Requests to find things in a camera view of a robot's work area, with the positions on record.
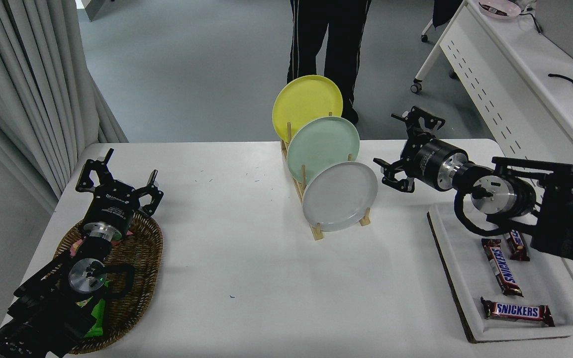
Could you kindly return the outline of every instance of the person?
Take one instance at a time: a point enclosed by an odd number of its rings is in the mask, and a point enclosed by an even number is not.
[[[353,91],[371,0],[290,1],[293,41],[287,84],[298,77],[317,74],[316,57],[328,28],[324,76],[332,80],[342,93],[342,117],[357,124],[359,116],[353,108]]]

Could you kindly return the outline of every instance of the gray curtain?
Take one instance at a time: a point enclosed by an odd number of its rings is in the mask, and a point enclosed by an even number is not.
[[[0,0],[3,165],[54,208],[89,144],[126,141],[87,69],[74,0]]]

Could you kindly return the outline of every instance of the white tray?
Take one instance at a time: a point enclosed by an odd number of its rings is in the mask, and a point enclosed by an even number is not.
[[[475,223],[486,224],[485,215],[467,209]],[[487,263],[480,236],[469,232],[455,217],[452,204],[435,204],[428,221],[441,256],[466,337],[471,343],[563,338],[573,335],[573,280],[560,258],[528,247],[530,262],[508,260],[523,297],[506,296]],[[530,236],[524,235],[530,242]],[[502,239],[501,249],[510,251]],[[547,304],[555,327],[531,322],[487,320],[480,297],[501,303],[538,306]]]

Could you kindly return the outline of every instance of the cable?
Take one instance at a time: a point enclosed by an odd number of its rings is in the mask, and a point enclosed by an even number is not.
[[[457,191],[455,195],[455,216],[459,219],[468,231],[471,233],[480,235],[480,236],[497,236],[502,235],[505,233],[509,233],[510,229],[507,227],[499,227],[493,230],[484,230],[475,225],[469,218],[466,217],[464,213],[464,197],[466,197],[466,193],[463,191]]]
[[[529,15],[532,16],[532,20],[534,20],[534,27],[536,27],[536,32],[538,32],[539,34],[543,33],[543,29],[541,29],[541,27],[539,26],[539,22],[536,20],[536,18],[534,17],[534,15],[532,13],[520,13],[520,16],[524,16],[524,15]]]
[[[573,84],[573,79],[570,79],[569,77],[564,75],[559,75],[558,73],[548,73],[548,77],[558,77],[559,79],[568,80]]]

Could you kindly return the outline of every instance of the yellow object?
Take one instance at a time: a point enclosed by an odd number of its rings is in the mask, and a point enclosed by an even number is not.
[[[314,119],[342,115],[342,94],[330,79],[318,75],[300,77],[280,91],[273,104],[273,128],[286,143]],[[291,123],[291,138],[288,123]]]

